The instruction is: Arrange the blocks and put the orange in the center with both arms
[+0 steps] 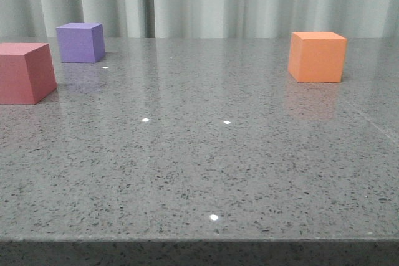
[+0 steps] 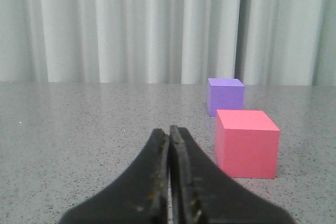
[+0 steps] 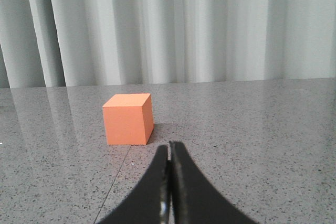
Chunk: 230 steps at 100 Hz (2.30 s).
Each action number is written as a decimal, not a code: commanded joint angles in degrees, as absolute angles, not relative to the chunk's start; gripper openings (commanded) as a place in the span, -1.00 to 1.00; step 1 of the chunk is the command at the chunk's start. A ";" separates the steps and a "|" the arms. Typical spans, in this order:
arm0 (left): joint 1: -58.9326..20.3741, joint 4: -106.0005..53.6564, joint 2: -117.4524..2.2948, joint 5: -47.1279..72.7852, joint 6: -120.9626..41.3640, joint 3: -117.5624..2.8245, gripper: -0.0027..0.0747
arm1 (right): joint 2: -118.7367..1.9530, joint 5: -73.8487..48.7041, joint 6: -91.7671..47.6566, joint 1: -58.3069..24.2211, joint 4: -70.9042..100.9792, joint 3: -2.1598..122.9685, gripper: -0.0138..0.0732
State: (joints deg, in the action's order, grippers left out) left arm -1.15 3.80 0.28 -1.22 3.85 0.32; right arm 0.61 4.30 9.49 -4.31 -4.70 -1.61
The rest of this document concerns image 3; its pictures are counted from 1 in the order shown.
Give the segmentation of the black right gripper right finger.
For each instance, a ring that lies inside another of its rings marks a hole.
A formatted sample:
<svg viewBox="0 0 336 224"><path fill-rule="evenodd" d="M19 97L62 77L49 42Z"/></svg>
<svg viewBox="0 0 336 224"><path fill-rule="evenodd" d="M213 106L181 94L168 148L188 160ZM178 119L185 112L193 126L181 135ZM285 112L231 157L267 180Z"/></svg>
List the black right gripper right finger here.
<svg viewBox="0 0 336 224"><path fill-rule="evenodd" d="M182 142L170 147L175 223L255 223L213 187Z"/></svg>

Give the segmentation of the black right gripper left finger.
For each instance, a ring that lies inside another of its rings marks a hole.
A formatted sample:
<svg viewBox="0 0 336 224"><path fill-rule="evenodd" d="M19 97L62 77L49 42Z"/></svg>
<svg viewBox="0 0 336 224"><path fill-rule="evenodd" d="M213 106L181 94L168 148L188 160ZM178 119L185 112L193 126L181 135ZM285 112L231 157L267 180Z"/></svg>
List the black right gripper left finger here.
<svg viewBox="0 0 336 224"><path fill-rule="evenodd" d="M129 196L100 223L168 223L169 160L160 145L152 162Z"/></svg>

